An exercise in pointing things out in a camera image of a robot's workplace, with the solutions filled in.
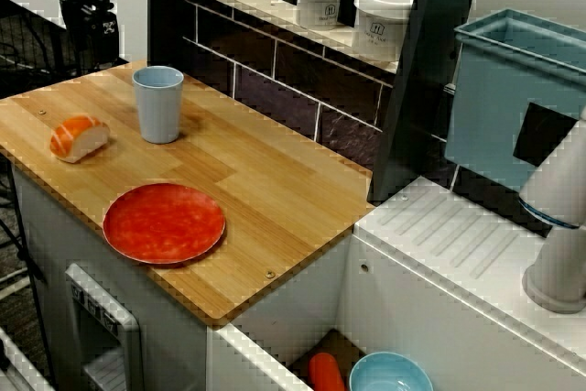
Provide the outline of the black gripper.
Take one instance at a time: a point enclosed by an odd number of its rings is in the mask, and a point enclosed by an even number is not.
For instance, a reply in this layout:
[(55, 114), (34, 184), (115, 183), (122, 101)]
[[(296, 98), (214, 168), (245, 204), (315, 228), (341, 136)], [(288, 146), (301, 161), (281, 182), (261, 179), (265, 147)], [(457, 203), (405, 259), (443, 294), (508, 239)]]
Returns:
[(99, 70), (103, 65), (115, 66), (119, 61), (120, 50), (115, 13), (110, 10), (85, 8), (84, 29), (88, 36), (93, 37), (89, 43), (91, 69)]

